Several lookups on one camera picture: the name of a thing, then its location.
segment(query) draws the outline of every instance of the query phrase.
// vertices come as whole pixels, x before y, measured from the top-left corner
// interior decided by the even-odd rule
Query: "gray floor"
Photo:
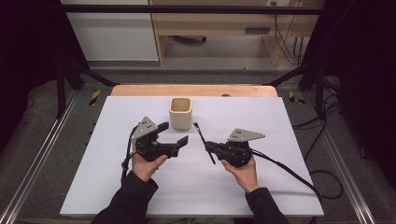
[[[114,64],[104,66],[96,63],[96,68],[101,68],[97,72],[121,83],[262,84],[286,74],[294,67],[289,64],[272,67],[262,42],[257,38],[209,37],[206,43],[176,38],[171,39],[169,44],[164,67],[152,63],[138,63],[138,66],[128,63],[114,70],[117,67]],[[82,91],[77,91],[76,104],[25,199],[16,223],[46,223],[47,218],[47,223],[54,223],[55,219],[70,220],[69,217],[61,217],[59,211],[90,140],[90,132],[111,91],[87,77],[84,79],[87,84]],[[298,77],[277,88],[292,124],[314,117],[309,104],[300,105],[289,101],[290,91],[294,92],[297,99],[310,100],[312,92],[298,92],[294,85],[297,81]],[[88,105],[95,90],[102,90],[98,102]],[[20,125],[0,155],[0,211],[4,211],[12,200],[55,121],[55,83],[52,81],[38,87],[29,95],[33,106],[24,113]],[[337,111],[329,115],[327,131],[352,173],[375,223],[396,223],[395,191],[374,161],[361,158],[345,118]],[[316,138],[318,128],[295,131],[295,134],[304,155]],[[323,169],[337,174],[329,153],[328,145],[321,137],[307,160],[308,170]],[[338,184],[329,176],[312,175],[312,178],[322,194],[334,195],[339,190]],[[325,199],[323,209],[325,216],[318,220],[319,223],[370,223],[358,219],[351,196],[347,194],[338,200]],[[307,223],[306,218],[293,217],[290,221]]]

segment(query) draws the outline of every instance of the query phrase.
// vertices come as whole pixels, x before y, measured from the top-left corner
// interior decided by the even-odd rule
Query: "black sleeve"
[[[146,183],[131,171],[122,181],[110,205],[93,219],[92,224],[144,223],[149,201],[157,189],[154,180],[150,179]]]
[[[259,188],[245,195],[247,204],[254,215],[256,224],[284,224],[289,223],[286,217],[279,211],[270,191],[267,188]]]

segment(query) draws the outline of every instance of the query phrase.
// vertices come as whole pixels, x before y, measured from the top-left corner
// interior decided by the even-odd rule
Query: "black curtain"
[[[330,2],[330,7],[346,8],[351,1],[326,1]],[[319,54],[319,65],[326,76],[340,78],[340,101],[361,148],[396,189],[395,14],[396,1],[356,0]],[[305,60],[311,59],[337,19],[319,17]]]
[[[0,5],[0,152],[27,106],[28,92],[56,78],[61,61],[89,67],[59,0],[3,0]]]

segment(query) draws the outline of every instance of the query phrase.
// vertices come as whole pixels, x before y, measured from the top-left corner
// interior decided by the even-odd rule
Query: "white board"
[[[144,116],[156,124],[169,121],[172,97],[109,96],[96,123],[61,210],[62,215],[96,215],[106,208],[120,188],[121,167],[132,128]],[[191,97],[192,120],[206,141],[225,143],[235,128],[264,133],[249,142],[275,161],[312,183],[281,98]],[[172,127],[160,133],[159,142],[189,143],[152,177],[159,189],[148,205],[149,217],[251,216],[244,191],[217,161],[214,165],[198,132]],[[315,193],[280,167],[256,157],[259,184],[267,187],[286,216],[322,216]]]

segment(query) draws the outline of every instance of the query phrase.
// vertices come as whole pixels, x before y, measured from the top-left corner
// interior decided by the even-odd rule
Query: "white cabinet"
[[[147,5],[146,0],[62,0],[63,4]],[[88,61],[158,61],[150,14],[67,13]]]

